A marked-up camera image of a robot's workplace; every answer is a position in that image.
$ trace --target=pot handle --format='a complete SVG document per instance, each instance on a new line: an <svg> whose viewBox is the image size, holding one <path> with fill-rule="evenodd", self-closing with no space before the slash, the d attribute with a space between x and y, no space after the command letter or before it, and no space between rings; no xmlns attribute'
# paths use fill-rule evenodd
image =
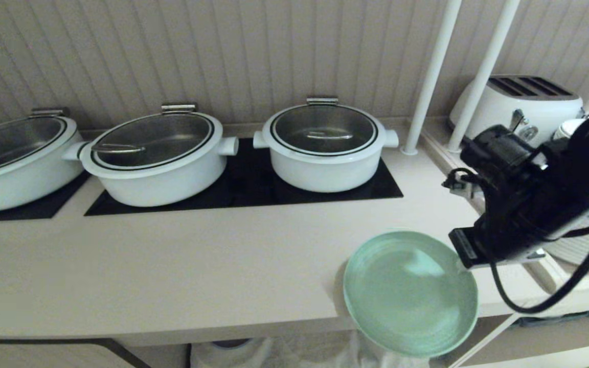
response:
<svg viewBox="0 0 589 368"><path fill-rule="evenodd" d="M238 137L222 138L217 146L217 153L222 156L235 156L238 154Z"/></svg>
<svg viewBox="0 0 589 368"><path fill-rule="evenodd" d="M254 133L254 148L269 148L269 144L262 136L262 132L255 132Z"/></svg>
<svg viewBox="0 0 589 368"><path fill-rule="evenodd" d="M397 148L399 147L399 136L394 130L386 130L386 143L383 147Z"/></svg>
<svg viewBox="0 0 589 368"><path fill-rule="evenodd" d="M86 144L89 144L89 142L77 142L69 146L65 149L65 152L63 152L63 160L80 161L79 155Z"/></svg>

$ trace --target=white pot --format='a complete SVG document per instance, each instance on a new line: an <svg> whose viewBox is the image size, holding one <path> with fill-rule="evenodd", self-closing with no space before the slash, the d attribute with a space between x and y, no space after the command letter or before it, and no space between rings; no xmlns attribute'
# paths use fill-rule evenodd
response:
<svg viewBox="0 0 589 368"><path fill-rule="evenodd" d="M61 131L48 140L46 145L0 165L0 210L18 207L42 198L68 184L83 172L83 167L79 163L61 159L72 144L83 140L77 131L77 124L66 117L41 119L59 122ZM0 124L0 131L7 129L7 126L19 126L28 121L30 119Z"/></svg>
<svg viewBox="0 0 589 368"><path fill-rule="evenodd" d="M151 165L115 166L106 164L100 159L101 153L93 150L111 133L124 129L128 124L165 116L155 114L116 126L89 144L76 145L65 158L79 159L83 167L98 177L108 193L120 203L154 207L184 200L215 182L226 167L226 156L238 153L238 138L222 138L222 124L217 119L200 112L188 114L206 119L212 127L206 139L190 152Z"/></svg>
<svg viewBox="0 0 589 368"><path fill-rule="evenodd" d="M320 153L297 149L274 133L273 124L286 112L310 105L299 105L278 112L264 124L262 131L255 132L253 147L269 148L274 172L288 184L320 193L334 193L353 189L372 178L378 167L381 149L396 148L399 138L394 130L383 125L367 112L353 107L335 105L362 114L374 126L374 135L362 145L347 152Z"/></svg>

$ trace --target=toaster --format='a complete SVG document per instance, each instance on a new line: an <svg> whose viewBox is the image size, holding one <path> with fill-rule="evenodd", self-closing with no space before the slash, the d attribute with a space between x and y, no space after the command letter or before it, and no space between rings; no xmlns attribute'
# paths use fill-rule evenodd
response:
<svg viewBox="0 0 589 368"><path fill-rule="evenodd" d="M472 82L449 114L455 126L467 102ZM554 82L532 75L492 75L474 111L465 137L474 139L501 124L532 147L547 142L564 121L581 117L583 100Z"/></svg>

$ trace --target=paneled wall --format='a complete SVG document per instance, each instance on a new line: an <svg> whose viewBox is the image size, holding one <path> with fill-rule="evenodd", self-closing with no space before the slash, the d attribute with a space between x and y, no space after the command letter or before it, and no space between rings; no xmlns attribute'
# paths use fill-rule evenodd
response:
<svg viewBox="0 0 589 368"><path fill-rule="evenodd" d="M309 94L411 115L443 0L0 0L0 122L67 105L105 128L197 101L264 121ZM476 73L503 0L464 0L430 114ZM497 73L589 96L589 0L522 0Z"/></svg>

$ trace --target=white pole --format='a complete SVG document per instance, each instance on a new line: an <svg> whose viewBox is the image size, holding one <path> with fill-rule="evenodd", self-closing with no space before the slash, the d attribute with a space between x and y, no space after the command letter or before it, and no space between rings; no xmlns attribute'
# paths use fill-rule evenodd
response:
<svg viewBox="0 0 589 368"><path fill-rule="evenodd" d="M460 152L460 142L463 140L467 126L474 115L474 110L477 109L483 90L486 88L488 78L495 67L497 57L499 56L503 42L506 40L506 35L510 29L510 24L512 24L512 20L515 17L517 5L519 5L519 0L506 0L503 10L501 10L495 33L492 35L488 50L486 51L486 56L483 58L483 61L481 61L479 72L477 72L477 76L472 82L472 91L467 97L465 107L463 107L463 111L458 118L458 123L456 123L456 127L454 128L454 133L451 135L451 139L447 145L449 152Z"/></svg>
<svg viewBox="0 0 589 368"><path fill-rule="evenodd" d="M417 149L415 147L419 140L419 134L421 133L421 127L424 124L426 112L428 112L428 105L431 103L433 90L435 90L435 84L438 81L438 75L440 75L440 68L442 67L444 56L449 47L451 33L454 31L454 25L456 24L458 10L460 10L460 4L462 1L463 0L449 0L444 8L438 38L435 40L435 48L433 49L431 60L428 63L428 70L426 72L426 77L424 78L424 84L419 93L419 100L417 107L415 107L415 115L413 115L409 137L406 139L406 148L402 150L401 153L409 155L417 154Z"/></svg>

